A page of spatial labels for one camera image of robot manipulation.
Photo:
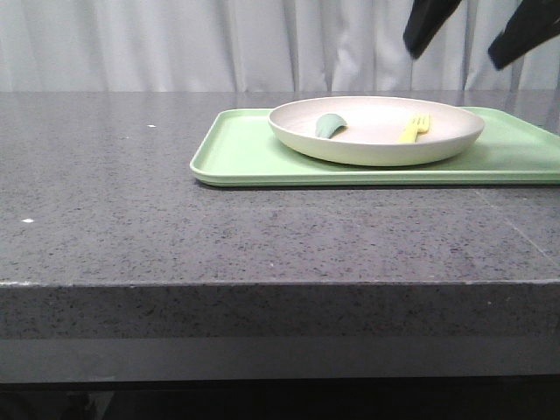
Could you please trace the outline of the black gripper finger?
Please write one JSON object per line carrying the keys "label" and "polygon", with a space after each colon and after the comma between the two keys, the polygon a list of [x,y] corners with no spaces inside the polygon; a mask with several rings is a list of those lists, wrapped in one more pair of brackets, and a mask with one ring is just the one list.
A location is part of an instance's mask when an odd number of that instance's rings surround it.
{"label": "black gripper finger", "polygon": [[459,7],[460,0],[414,0],[402,39],[409,55],[419,59],[434,36]]}
{"label": "black gripper finger", "polygon": [[487,52],[495,69],[503,69],[525,53],[559,35],[559,2],[525,0]]}

